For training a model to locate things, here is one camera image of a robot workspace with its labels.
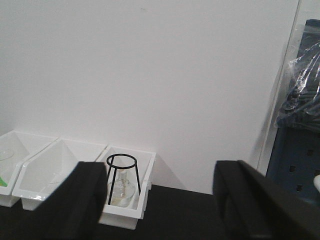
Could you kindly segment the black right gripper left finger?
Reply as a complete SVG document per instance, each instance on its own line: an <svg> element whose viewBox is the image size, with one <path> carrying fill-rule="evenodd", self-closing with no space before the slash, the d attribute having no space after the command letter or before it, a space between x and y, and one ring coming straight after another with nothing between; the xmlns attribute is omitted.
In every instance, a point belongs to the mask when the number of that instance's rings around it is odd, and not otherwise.
<svg viewBox="0 0 320 240"><path fill-rule="evenodd" d="M107 198L102 162L80 161L69 176L2 240L90 240Z"/></svg>

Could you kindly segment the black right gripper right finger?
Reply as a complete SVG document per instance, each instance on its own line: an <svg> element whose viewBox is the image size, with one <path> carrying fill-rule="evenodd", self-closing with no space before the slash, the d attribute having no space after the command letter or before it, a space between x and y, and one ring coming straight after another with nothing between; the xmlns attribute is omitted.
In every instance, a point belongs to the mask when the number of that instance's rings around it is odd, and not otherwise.
<svg viewBox="0 0 320 240"><path fill-rule="evenodd" d="M212 192L232 240L318 240L320 210L243 160L218 160Z"/></svg>

